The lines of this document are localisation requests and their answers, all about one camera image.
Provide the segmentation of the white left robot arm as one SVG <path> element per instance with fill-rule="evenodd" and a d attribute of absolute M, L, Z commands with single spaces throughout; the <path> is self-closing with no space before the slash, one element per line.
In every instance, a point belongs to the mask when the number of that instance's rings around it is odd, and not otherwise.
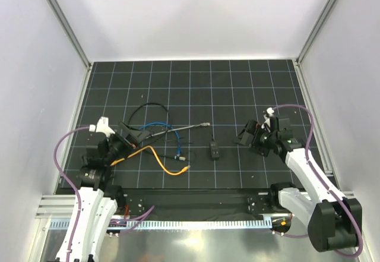
<path fill-rule="evenodd" d="M 115 160 L 136 149 L 140 132 L 125 127 L 127 138 L 123 138 L 111 129 L 104 116 L 86 129 L 103 133 L 106 138 L 87 148 L 78 184 L 67 181 L 75 192 L 75 203 L 55 261 L 98 261 L 112 216 L 121 214 L 126 206 L 121 186 L 109 182 L 110 169 Z"/>

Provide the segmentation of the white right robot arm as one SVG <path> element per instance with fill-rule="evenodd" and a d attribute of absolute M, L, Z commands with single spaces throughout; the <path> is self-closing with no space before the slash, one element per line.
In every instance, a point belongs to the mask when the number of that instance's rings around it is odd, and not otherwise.
<path fill-rule="evenodd" d="M 306 226 L 307 236 L 318 252 L 363 248 L 362 206 L 347 198 L 321 170 L 301 139 L 293 135 L 287 118 L 268 118 L 260 124 L 250 120 L 236 138 L 261 156 L 270 152 L 297 176 L 301 191 L 290 182 L 270 186 L 268 207 L 274 212 L 288 210 Z"/>

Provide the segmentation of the black power adapter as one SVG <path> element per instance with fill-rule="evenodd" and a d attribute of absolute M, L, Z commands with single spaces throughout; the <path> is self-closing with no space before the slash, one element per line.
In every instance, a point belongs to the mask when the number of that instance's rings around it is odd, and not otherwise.
<path fill-rule="evenodd" d="M 219 160 L 219 158 L 220 158 L 219 145 L 214 139 L 212 139 L 210 141 L 209 148 L 210 148 L 211 159 L 212 160 Z"/>

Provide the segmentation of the black grid mat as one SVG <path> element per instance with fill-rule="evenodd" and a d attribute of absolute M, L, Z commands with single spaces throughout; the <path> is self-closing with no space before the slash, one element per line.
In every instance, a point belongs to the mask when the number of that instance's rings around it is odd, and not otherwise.
<path fill-rule="evenodd" d="M 299 185 L 274 154 L 234 143 L 251 120 L 280 106 L 294 135 L 306 140 L 309 117 L 291 60 L 97 62 L 85 90 L 79 127 L 101 116 L 151 132 L 148 150 L 112 168 L 126 189 L 267 188 Z M 212 160 L 209 143 L 219 146 Z"/>

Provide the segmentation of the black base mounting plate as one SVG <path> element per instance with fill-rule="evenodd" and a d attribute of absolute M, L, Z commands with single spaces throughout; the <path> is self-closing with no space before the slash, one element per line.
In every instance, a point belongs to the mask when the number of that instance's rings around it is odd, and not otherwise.
<path fill-rule="evenodd" d="M 254 215 L 290 214 L 285 208 L 275 206 L 270 201 L 267 188 L 124 188 L 123 191 L 130 212 L 136 214 L 152 206 L 157 213 L 184 214 L 193 210 L 215 213 L 223 210 Z"/>

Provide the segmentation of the left aluminium frame post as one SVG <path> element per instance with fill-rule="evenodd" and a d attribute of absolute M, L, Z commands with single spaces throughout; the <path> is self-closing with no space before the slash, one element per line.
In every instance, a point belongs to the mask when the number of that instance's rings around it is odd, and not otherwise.
<path fill-rule="evenodd" d="M 47 0 L 50 8 L 52 9 L 55 17 L 59 21 L 64 33 L 66 34 L 67 38 L 69 39 L 70 43 L 72 44 L 74 50 L 76 51 L 77 55 L 81 59 L 81 62 L 84 64 L 84 66 L 89 69 L 91 66 L 91 62 L 89 61 L 86 53 L 84 52 L 82 46 L 80 45 L 71 25 L 69 24 L 61 6 L 59 5 L 57 0 Z"/>

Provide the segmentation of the aluminium frame post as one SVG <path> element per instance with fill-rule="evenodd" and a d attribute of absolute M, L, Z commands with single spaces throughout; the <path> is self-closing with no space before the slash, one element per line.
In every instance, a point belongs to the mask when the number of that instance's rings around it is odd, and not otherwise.
<path fill-rule="evenodd" d="M 338 0 L 327 0 L 321 13 L 319 14 L 315 24 L 313 25 L 313 28 L 311 32 L 309 33 L 304 45 L 302 46 L 297 58 L 295 59 L 295 62 L 297 63 L 297 66 L 300 66 L 303 60 L 306 58 L 310 48 L 312 47 L 313 43 L 315 42 L 317 36 L 319 35 L 320 31 L 322 30 L 324 24 L 327 22 L 330 14 L 332 13 L 336 3 Z"/>
<path fill-rule="evenodd" d="M 76 51 L 77 55 L 81 59 L 81 62 L 84 64 L 84 66 L 89 69 L 91 66 L 91 62 L 89 61 L 86 53 L 84 52 L 82 46 L 80 45 L 71 25 L 69 24 L 61 6 L 59 5 L 57 0 L 47 0 L 50 8 L 52 9 L 55 17 L 59 21 L 64 33 L 66 34 L 67 38 L 69 39 L 70 43 L 72 44 L 74 50 Z"/>

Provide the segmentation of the right aluminium frame post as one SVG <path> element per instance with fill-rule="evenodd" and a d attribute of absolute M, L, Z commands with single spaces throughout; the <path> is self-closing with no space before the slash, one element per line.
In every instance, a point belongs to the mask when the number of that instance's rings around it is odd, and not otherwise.
<path fill-rule="evenodd" d="M 309 33 L 304 45 L 302 46 L 297 58 L 295 59 L 295 62 L 297 63 L 297 66 L 300 66 L 303 60 L 306 58 L 310 48 L 312 47 L 313 43 L 315 42 L 317 36 L 319 35 L 320 31 L 322 30 L 324 24 L 327 22 L 330 14 L 332 13 L 336 3 L 338 0 L 327 0 L 321 13 L 319 14 L 315 24 L 313 25 L 313 28 L 311 32 Z"/>

